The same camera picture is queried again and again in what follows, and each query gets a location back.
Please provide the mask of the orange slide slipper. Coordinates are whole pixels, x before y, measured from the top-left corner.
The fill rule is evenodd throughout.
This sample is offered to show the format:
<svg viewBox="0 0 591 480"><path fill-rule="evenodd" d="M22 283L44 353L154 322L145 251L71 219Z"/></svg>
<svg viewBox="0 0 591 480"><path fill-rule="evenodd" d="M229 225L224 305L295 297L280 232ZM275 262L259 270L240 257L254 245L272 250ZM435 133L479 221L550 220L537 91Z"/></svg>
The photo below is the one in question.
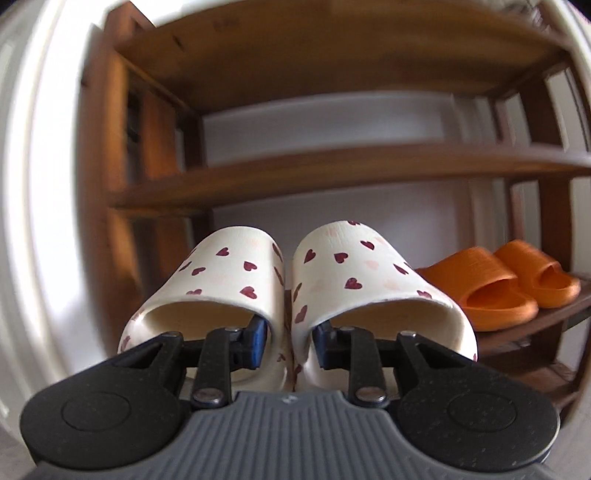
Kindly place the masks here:
<svg viewBox="0 0 591 480"><path fill-rule="evenodd" d="M523 240L513 240L494 255L516 274L520 288L543 309L561 308L574 302L581 292L578 278L561 264Z"/></svg>
<svg viewBox="0 0 591 480"><path fill-rule="evenodd" d="M490 251L472 247L417 272L453 299L477 332L510 329L533 320L537 301Z"/></svg>

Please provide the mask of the brown wooden shoe rack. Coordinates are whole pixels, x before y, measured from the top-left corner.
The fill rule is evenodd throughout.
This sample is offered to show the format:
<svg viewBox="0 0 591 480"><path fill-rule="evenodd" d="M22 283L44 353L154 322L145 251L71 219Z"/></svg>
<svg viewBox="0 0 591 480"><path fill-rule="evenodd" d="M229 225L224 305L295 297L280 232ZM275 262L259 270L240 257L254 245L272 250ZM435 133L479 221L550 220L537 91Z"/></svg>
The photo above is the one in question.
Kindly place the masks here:
<svg viewBox="0 0 591 480"><path fill-rule="evenodd" d="M204 115L317 94L386 88L484 96L500 108L535 98L531 126L550 116L546 77L570 67L566 42L464 1L242 1L154 26L131 2L112 9L84 73L80 130L82 241L109 352L143 303L214 233L211 210L293 194L403 181L500 177L542 184L541 249L566 257L571 180L586 154L545 143L386 144L204 161ZM528 323L477 332L502 370L566 408L584 374L558 365L538 338L590 305L590 282L569 305Z"/></svg>

